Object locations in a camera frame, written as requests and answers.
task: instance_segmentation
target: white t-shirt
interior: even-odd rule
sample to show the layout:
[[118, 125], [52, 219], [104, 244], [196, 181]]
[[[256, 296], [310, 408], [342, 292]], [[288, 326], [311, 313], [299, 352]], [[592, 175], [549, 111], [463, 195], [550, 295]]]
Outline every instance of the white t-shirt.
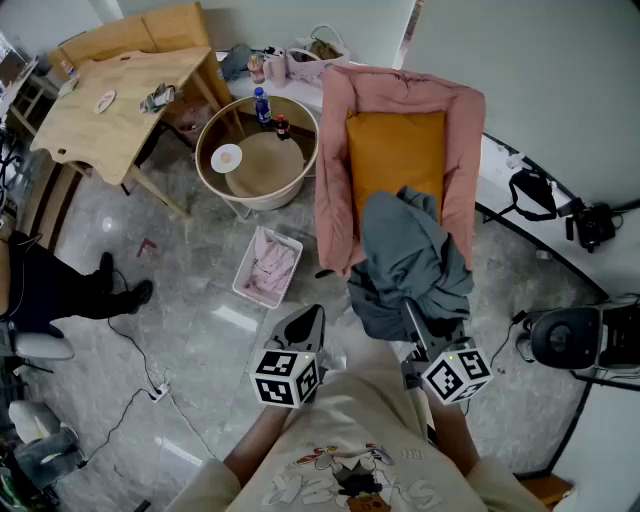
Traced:
[[329, 373], [244, 489], [210, 460], [167, 512], [546, 510], [495, 460], [462, 476], [426, 440], [424, 393], [405, 392], [400, 379], [399, 372]]

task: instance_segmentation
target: power strip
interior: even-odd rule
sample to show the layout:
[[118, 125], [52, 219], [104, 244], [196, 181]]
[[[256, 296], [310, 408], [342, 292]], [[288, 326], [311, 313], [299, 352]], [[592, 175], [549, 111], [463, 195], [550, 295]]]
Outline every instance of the power strip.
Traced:
[[153, 395], [152, 400], [154, 401], [154, 403], [158, 403], [160, 400], [162, 400], [165, 395], [169, 392], [169, 384], [160, 384], [158, 386], [158, 389], [154, 390], [153, 393], [151, 393]]

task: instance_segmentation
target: white bag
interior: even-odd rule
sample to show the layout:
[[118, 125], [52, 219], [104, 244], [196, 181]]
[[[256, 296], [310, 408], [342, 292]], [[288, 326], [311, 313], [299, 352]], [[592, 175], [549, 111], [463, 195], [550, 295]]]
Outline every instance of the white bag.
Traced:
[[[328, 28], [333, 32], [336, 36], [337, 42], [325, 41], [331, 46], [333, 46], [342, 56], [337, 59], [329, 59], [329, 60], [320, 60], [317, 55], [314, 55], [309, 51], [311, 45], [316, 41], [317, 38], [313, 37], [313, 34], [319, 28]], [[309, 37], [296, 37], [294, 38], [286, 47], [287, 51], [287, 71], [289, 73], [289, 77], [293, 80], [302, 80], [303, 82], [307, 82], [311, 85], [315, 85], [317, 87], [322, 87], [322, 74], [324, 70], [331, 66], [346, 66], [349, 64], [349, 56], [350, 53], [348, 48], [344, 45], [344, 41], [340, 34], [335, 31], [329, 25], [318, 25], [315, 27]], [[305, 55], [309, 55], [314, 60], [309, 62], [298, 62], [293, 58], [292, 53], [304, 53]]]

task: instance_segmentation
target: white wall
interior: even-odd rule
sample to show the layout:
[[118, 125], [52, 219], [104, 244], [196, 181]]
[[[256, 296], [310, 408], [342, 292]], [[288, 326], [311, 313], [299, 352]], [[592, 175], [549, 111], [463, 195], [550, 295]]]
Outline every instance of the white wall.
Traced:
[[[118, 0], [125, 16], [176, 0]], [[414, 0], [201, 0], [217, 49], [236, 43], [252, 48], [286, 45], [306, 37], [321, 23], [334, 27], [353, 52], [352, 60], [391, 66], [400, 47]], [[329, 40], [330, 33], [318, 34]]]
[[[620, 380], [638, 383], [640, 381]], [[640, 393], [591, 388], [554, 474], [577, 485], [563, 512], [627, 512], [640, 491]]]
[[5, 0], [0, 5], [0, 31], [29, 57], [101, 24], [88, 0]]
[[403, 69], [479, 89], [488, 133], [616, 206], [640, 197], [639, 55], [632, 0], [428, 0]]

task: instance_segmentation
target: orange cushion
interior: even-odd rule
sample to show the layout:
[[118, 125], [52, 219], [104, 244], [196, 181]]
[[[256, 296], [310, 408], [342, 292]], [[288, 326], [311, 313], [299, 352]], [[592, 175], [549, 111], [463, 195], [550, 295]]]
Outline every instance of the orange cushion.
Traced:
[[441, 220], [445, 113], [349, 112], [346, 123], [358, 224], [373, 192], [396, 194], [405, 185], [435, 196]]

